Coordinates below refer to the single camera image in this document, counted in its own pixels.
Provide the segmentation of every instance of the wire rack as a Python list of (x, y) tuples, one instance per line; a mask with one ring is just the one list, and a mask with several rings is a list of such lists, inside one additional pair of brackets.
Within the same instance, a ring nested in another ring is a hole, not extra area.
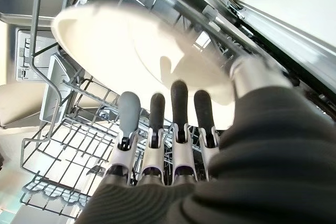
[[(72, 2), (78, 5), (87, 1), (73, 0)], [(184, 33), (196, 31), (199, 35), (206, 28), (207, 32), (210, 31), (214, 34), (212, 28), (207, 26), (208, 20), (205, 17), (201, 14), (195, 15), (187, 5), (176, 2), (176, 0), (114, 1), (117, 1), (118, 5), (131, 3), (147, 8), (174, 26), (175, 29)], [(64, 8), (68, 2), (69, 0), (64, 0)], [(29, 63), (31, 68), (54, 91), (56, 99), (50, 122), (41, 121), (39, 131), (32, 138), (23, 139), (20, 164), (22, 169), (32, 173), (34, 177), (24, 186), (24, 194), (20, 202), (76, 219), (99, 185), (111, 155), (113, 143), (119, 131), (119, 116), (116, 107), (118, 94), (85, 73), (84, 69), (76, 66), (60, 48), (59, 55), (76, 69), (76, 73), (69, 81), (63, 81), (63, 85), (71, 90), (65, 98), (62, 97), (58, 86), (35, 67), (34, 58), (36, 56), (57, 46), (57, 44), (52, 44), (35, 52), (39, 3), (40, 0), (34, 0)], [(219, 47), (218, 50), (224, 53), (222, 47)], [(82, 105), (84, 99), (94, 101), (97, 106), (86, 108)], [(66, 111), (60, 123), (56, 123), (59, 110), (65, 103), (68, 104)], [(132, 170), (131, 182), (133, 185), (136, 184), (141, 170), (148, 133), (148, 120), (149, 112), (143, 109), (139, 122), (139, 135), (142, 139), (137, 145)], [(172, 171), (171, 129), (171, 122), (165, 120), (164, 177), (167, 184), (170, 183)], [(194, 139), (193, 149), (196, 156), (200, 156), (197, 141), (198, 130), (196, 127), (190, 126), (190, 131)], [(196, 166), (196, 169), (199, 176), (202, 177), (202, 164)]]

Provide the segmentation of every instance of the robotic hand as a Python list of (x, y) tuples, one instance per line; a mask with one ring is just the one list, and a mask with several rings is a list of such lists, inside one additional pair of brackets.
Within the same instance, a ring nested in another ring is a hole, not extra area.
[[(165, 186), (164, 173), (164, 96), (151, 99), (149, 136), (146, 142), (141, 176), (130, 186), (135, 148), (138, 141), (139, 98), (132, 92), (118, 99), (120, 132), (111, 153), (109, 168), (76, 223), (160, 223), (169, 206), (194, 190), (197, 181), (192, 139), (187, 119), (188, 89), (183, 81), (171, 87), (173, 108), (173, 182)], [(212, 118), (211, 99), (207, 92), (194, 97), (200, 130), (200, 145), (205, 169), (210, 158), (219, 152), (218, 135)]]

